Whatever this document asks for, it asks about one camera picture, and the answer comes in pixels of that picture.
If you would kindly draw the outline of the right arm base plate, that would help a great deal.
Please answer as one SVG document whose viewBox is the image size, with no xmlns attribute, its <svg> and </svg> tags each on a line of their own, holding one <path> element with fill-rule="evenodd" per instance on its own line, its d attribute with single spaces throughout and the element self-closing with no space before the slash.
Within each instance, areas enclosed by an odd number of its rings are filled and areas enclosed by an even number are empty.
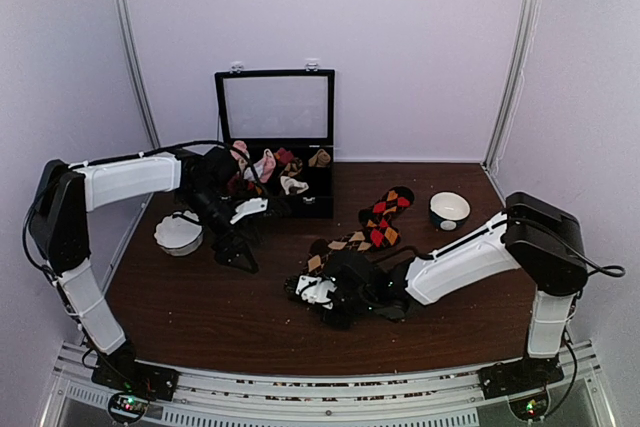
<svg viewBox="0 0 640 427">
<path fill-rule="evenodd" d="M 564 379 L 559 356 L 498 362 L 477 372 L 485 399 L 511 396 L 545 387 Z"/>
</svg>

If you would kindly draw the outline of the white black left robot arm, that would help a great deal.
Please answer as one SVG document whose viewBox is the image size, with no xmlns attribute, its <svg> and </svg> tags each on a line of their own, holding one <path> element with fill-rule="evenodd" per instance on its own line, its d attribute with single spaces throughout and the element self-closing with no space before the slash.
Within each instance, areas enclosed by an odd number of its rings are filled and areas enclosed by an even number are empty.
<svg viewBox="0 0 640 427">
<path fill-rule="evenodd" d="M 265 186 L 258 195 L 238 200 L 226 193 L 247 154 L 216 140 L 160 147 L 122 156 L 69 163 L 59 158 L 43 167 L 22 227 L 27 259 L 55 287 L 68 314 L 92 342 L 110 355 L 106 376 L 123 391 L 137 389 L 144 380 L 138 362 L 119 352 L 129 340 L 99 286 L 93 267 L 96 220 L 112 205 L 131 203 L 158 193 L 172 193 L 193 212 L 214 238 L 218 263 L 248 272 L 257 270 L 246 221 L 270 212 L 274 203 Z"/>
</svg>

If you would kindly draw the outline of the beige brown argyle sock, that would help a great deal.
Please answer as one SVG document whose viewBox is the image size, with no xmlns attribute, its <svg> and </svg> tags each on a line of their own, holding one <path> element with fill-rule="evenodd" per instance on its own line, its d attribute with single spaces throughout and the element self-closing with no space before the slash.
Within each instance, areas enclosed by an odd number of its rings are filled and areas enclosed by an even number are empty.
<svg viewBox="0 0 640 427">
<path fill-rule="evenodd" d="M 364 230 L 357 230 L 333 240 L 317 239 L 309 247 L 308 258 L 301 274 L 318 277 L 335 254 L 346 251 L 366 253 L 372 247 L 373 242 Z"/>
</svg>

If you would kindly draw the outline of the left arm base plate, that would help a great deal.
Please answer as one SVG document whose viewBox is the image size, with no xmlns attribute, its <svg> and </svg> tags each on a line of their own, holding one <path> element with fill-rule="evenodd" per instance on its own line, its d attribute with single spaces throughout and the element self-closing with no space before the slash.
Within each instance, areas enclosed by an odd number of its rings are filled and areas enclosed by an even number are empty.
<svg viewBox="0 0 640 427">
<path fill-rule="evenodd" d="M 97 361 L 91 377 L 93 383 L 146 400 L 173 399 L 179 372 L 138 361 L 130 339 L 126 338 L 124 344 L 111 354 L 100 350 L 95 352 Z"/>
</svg>

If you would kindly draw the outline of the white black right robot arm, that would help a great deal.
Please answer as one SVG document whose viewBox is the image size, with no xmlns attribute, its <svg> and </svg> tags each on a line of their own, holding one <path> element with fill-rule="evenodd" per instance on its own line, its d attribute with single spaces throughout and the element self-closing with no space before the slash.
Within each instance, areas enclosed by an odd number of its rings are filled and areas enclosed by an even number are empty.
<svg viewBox="0 0 640 427">
<path fill-rule="evenodd" d="M 401 253 L 393 222 L 414 202 L 397 186 L 361 210 L 360 229 L 338 239 L 319 239 L 300 274 L 285 281 L 293 300 L 316 307 L 323 321 L 347 329 L 358 315 L 392 322 L 414 305 L 428 306 L 488 277 L 521 269 L 536 285 L 527 331 L 526 356 L 513 366 L 519 387 L 535 387 L 551 371 L 577 294 L 587 282 L 581 229 L 571 214 L 524 192 L 473 232 L 385 270 L 382 262 Z"/>
</svg>

